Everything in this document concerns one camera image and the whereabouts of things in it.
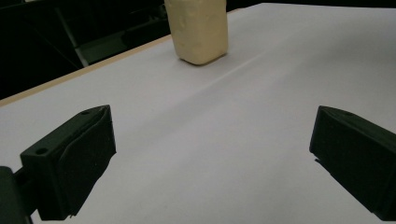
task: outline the white table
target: white table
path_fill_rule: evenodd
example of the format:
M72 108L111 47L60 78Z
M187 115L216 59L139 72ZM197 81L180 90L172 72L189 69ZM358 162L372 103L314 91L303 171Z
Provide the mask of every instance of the white table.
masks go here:
M206 66L165 39L3 101L0 164L15 172L34 142L109 104L118 153L64 223L382 223L308 148L319 105L396 132L396 10L262 4L229 29Z

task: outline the beige object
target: beige object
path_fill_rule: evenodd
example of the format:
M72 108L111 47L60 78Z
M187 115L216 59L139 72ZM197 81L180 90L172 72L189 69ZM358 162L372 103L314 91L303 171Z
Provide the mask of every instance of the beige object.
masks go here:
M177 56L209 63L228 49L226 0L165 0Z

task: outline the tabletop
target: tabletop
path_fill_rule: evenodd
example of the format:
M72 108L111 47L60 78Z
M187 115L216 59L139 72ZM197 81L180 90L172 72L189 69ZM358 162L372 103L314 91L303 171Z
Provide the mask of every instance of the tabletop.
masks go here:
M396 10L261 4L228 21L228 54L205 66L165 38L0 102L1 165L110 105L118 153L64 223L381 223L309 143L320 105L396 132Z

